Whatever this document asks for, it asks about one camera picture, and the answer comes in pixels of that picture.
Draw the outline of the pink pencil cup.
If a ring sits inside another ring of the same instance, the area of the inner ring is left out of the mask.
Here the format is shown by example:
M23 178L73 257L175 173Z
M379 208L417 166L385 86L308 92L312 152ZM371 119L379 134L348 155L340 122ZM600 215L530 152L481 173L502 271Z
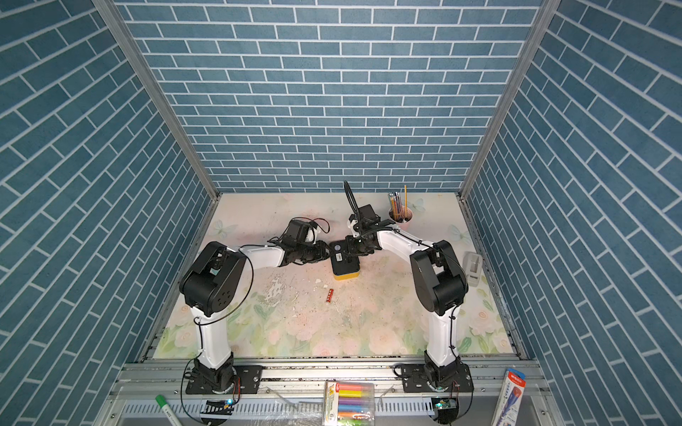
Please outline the pink pencil cup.
M397 216L394 215L393 211L389 211L389 218L394 220L401 230L407 231L410 227L412 219L414 218L414 214L410 208L405 209L405 211L398 214Z

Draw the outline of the pencils in cup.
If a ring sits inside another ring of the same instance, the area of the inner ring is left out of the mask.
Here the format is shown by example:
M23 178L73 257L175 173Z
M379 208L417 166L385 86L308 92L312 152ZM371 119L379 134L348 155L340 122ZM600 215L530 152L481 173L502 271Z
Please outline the pencils in cup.
M389 193L388 200L391 206L391 211L394 212L395 216L405 211L405 209L408 209L407 187L403 186L403 189L401 191L394 191Z

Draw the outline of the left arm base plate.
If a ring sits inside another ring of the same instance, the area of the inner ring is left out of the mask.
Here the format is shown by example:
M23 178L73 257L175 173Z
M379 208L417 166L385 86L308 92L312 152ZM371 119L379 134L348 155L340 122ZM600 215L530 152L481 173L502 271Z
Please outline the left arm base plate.
M210 369L197 364L184 374L184 392L189 395L257 394L262 373L263 367L257 365Z

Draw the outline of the yellow alarm clock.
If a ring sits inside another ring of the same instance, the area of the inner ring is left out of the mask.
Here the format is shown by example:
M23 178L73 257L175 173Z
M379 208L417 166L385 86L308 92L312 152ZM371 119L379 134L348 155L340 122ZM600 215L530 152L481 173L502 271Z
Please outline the yellow alarm clock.
M335 280L350 280L360 275L360 260L350 254L345 240L330 243L330 261Z

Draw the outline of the grey stapler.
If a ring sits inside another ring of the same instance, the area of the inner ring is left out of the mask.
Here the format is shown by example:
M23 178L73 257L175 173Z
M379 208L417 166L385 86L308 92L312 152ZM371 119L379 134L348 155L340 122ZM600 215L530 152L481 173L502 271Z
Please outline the grey stapler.
M476 288L481 283L481 276L483 275L483 259L482 256L475 252L465 252L465 257L462 263L463 270L467 278L468 285Z

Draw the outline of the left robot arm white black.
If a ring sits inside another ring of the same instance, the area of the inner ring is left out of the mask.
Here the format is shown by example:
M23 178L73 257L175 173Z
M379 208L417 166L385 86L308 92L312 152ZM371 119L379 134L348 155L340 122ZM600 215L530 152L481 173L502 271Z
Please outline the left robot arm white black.
M218 241L209 242L179 285L190 307L198 333L199 353L193 361L189 378L209 393L227 393L238 389L234 352L227 337L227 318L243 305L234 304L243 272L248 272L250 294L255 271L295 264L304 266L330 257L329 246L320 241L320 233L329 230L319 218L293 218L285 231L266 244L245 244L229 248Z

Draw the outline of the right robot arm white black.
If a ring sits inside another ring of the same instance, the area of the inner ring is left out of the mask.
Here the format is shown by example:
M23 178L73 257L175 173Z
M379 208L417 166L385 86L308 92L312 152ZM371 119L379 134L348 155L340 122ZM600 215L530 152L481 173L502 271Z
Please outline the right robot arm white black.
M353 214L346 237L351 257L363 257L388 250L410 264L417 299L429 312L424 373L431 387L462 392L473 390L468 366L456 348L456 320L469 285L465 272L448 241L425 241L403 232L390 220L383 220L371 205L358 206L351 200Z

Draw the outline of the boxed pen package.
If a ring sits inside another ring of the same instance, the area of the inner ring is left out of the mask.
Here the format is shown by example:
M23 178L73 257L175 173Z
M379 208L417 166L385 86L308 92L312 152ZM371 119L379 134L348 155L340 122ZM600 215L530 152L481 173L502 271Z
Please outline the boxed pen package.
M513 368L505 371L496 410L491 421L492 426L516 425L526 386L525 374Z

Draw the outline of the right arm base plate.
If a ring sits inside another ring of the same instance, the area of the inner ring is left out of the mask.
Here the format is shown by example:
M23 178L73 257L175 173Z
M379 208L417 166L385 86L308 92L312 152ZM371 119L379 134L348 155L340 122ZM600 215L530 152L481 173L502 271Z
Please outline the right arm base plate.
M451 363L445 367L425 364L396 364L394 374L405 393L472 392L474 385L469 366Z

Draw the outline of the highlighter marker pack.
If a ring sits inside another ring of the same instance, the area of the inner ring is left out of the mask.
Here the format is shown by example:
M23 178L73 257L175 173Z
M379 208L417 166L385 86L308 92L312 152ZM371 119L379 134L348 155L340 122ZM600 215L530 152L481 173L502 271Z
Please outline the highlighter marker pack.
M324 387L323 425L375 424L376 399L372 383L328 381Z

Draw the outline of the green marker pen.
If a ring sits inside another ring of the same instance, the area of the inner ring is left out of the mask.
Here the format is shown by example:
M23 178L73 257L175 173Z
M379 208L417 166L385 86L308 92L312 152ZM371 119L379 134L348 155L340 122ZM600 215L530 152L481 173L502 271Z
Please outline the green marker pen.
M182 426L182 422L179 420L179 417L177 417L177 415L174 413L171 406L168 404L167 400L165 399L165 397L163 397L163 395L156 396L156 403L158 404L162 413L168 419L171 426Z

